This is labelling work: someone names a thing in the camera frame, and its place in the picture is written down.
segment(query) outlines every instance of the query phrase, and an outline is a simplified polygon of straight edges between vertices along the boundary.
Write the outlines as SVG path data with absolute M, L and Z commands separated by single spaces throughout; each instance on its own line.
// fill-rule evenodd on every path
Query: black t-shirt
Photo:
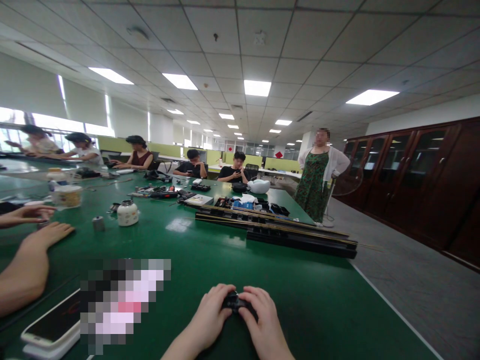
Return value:
M 194 178 L 200 178 L 200 164 L 197 164 L 194 166 L 190 161 L 184 161 L 180 164 L 179 167 L 177 167 L 175 170 L 181 172 L 181 173 L 186 173 L 188 170 L 191 170 L 193 173 Z M 205 171 L 208 173 L 209 172 L 209 166 L 205 164 Z
M 231 166 L 224 166 L 221 168 L 220 170 L 220 174 L 218 175 L 218 178 L 221 179 L 221 178 L 228 178 L 229 176 L 233 175 L 235 170 L 238 170 L 238 169 L 233 169 Z M 245 174 L 245 177 L 247 180 L 249 180 L 249 174 L 247 172 L 247 170 L 243 170 L 243 173 Z M 233 178 L 232 180 L 229 180 L 228 181 L 229 183 L 241 183 L 243 182 L 242 180 L 242 177 L 239 176 L 237 178 Z

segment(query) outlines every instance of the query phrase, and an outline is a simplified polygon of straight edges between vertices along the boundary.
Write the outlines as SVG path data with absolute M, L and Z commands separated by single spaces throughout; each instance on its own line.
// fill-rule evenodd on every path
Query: white cardigan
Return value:
M 309 152 L 313 147 L 308 148 L 306 151 L 302 152 L 298 157 L 298 163 L 300 164 L 300 169 L 304 169 L 305 160 Z M 329 181 L 332 177 L 332 174 L 339 176 L 343 173 L 350 165 L 350 160 L 345 156 L 343 152 L 337 150 L 333 146 L 330 146 L 328 151 L 328 163 L 326 164 L 325 172 L 323 173 L 323 181 Z

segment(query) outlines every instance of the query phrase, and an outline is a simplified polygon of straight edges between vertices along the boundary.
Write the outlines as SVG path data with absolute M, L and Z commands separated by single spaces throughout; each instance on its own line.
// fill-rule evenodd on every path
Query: person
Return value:
M 340 150 L 327 145 L 329 142 L 330 131 L 321 127 L 316 131 L 314 146 L 298 157 L 303 173 L 293 198 L 318 226 L 323 223 L 329 201 L 329 180 L 338 177 L 350 164 Z
M 183 175 L 193 178 L 205 179 L 209 166 L 200 161 L 200 153 L 196 149 L 190 149 L 186 152 L 189 161 L 184 161 L 179 167 L 173 170 L 174 175 Z
M 248 174 L 243 167 L 245 161 L 245 154 L 241 151 L 236 151 L 233 154 L 233 165 L 224 166 L 218 175 L 218 181 L 223 183 L 244 183 L 247 184 L 249 179 Z
M 234 290 L 234 285 L 218 284 L 203 295 L 190 323 L 173 340 L 161 360 L 195 359 L 203 350 L 209 348 L 222 331 L 225 320 L 232 315 L 232 309 L 221 307 L 227 294 Z M 246 323 L 260 360 L 295 360 L 269 293 L 253 286 L 245 286 L 243 291 L 238 297 L 251 303 L 258 316 L 258 323 L 247 308 L 241 307 L 238 313 Z
M 52 134 L 43 130 L 41 127 L 27 124 L 22 126 L 20 130 L 28 135 L 27 140 L 30 143 L 30 146 L 22 147 L 22 145 L 17 142 L 5 142 L 13 148 L 19 148 L 22 153 L 26 155 L 63 153 L 63 150 L 61 150 L 57 144 L 49 139 L 49 137 L 52 137 Z
M 75 148 L 72 151 L 59 155 L 43 155 L 42 158 L 62 159 L 62 160 L 82 160 L 88 165 L 104 164 L 100 150 L 94 147 L 92 138 L 83 132 L 72 132 L 65 136 L 65 139 L 72 142 Z
M 41 223 L 54 211 L 51 206 L 24 206 L 0 216 L 0 229 Z M 69 224 L 52 222 L 23 239 L 13 260 L 0 273 L 0 317 L 42 295 L 49 273 L 47 250 L 74 230 Z
M 117 163 L 114 169 L 137 169 L 147 170 L 154 160 L 154 154 L 147 150 L 147 143 L 143 137 L 139 135 L 131 135 L 125 139 L 125 141 L 131 144 L 133 152 L 126 163 L 118 160 L 110 160 L 112 163 Z

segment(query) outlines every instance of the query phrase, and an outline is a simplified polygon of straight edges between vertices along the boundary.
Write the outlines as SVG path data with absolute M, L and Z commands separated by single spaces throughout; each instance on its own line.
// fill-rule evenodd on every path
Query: woman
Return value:
M 300 154 L 298 163 L 303 170 L 294 199 L 318 226 L 322 225 L 329 201 L 328 182 L 349 166 L 350 160 L 332 146 L 330 131 L 320 128 L 315 135 L 315 145 Z
M 43 130 L 41 127 L 28 124 L 23 126 L 20 130 L 23 133 L 28 134 L 27 140 L 30 143 L 30 146 L 22 147 L 22 145 L 17 142 L 5 142 L 11 147 L 19 148 L 22 153 L 27 155 L 63 153 L 63 150 L 59 149 L 57 144 L 49 139 L 52 134 Z
M 145 140 L 139 135 L 131 135 L 127 137 L 125 141 L 131 144 L 133 152 L 126 163 L 118 160 L 110 160 L 112 163 L 118 164 L 113 168 L 147 170 L 154 160 L 154 155 L 147 150 L 147 143 Z
M 72 142 L 75 148 L 72 151 L 60 155 L 42 155 L 43 158 L 62 160 L 82 160 L 87 165 L 101 166 L 104 164 L 100 150 L 94 147 L 92 138 L 83 132 L 72 132 L 65 136 L 65 139 Z

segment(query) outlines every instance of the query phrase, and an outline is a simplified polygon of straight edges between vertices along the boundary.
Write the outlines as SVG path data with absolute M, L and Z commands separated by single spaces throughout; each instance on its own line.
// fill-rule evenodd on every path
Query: hand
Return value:
M 6 140 L 5 141 L 8 145 L 10 145 L 11 147 L 14 147 L 14 148 L 21 148 L 22 145 L 20 145 L 18 142 L 13 142 L 13 141 L 9 141 L 9 140 Z
M 221 309 L 227 294 L 235 290 L 234 285 L 218 284 L 203 295 L 198 310 L 188 326 L 179 335 L 198 353 L 210 347 L 219 336 L 225 320 L 232 314 L 232 309 Z
M 50 219 L 55 210 L 56 208 L 52 206 L 24 206 L 0 216 L 0 228 L 11 228 L 26 223 L 41 223 Z
M 39 246 L 47 250 L 74 230 L 75 228 L 70 224 L 52 222 L 50 225 L 28 235 L 22 244 L 25 244 L 24 246 Z
M 277 308 L 269 293 L 259 287 L 245 286 L 238 297 L 251 303 L 258 315 L 258 323 L 245 307 L 238 313 L 246 322 L 251 340 L 260 360 L 295 360 L 285 340 Z
M 118 165 L 115 165 L 113 168 L 114 169 L 130 169 L 132 167 L 132 165 L 130 164 L 118 164 Z

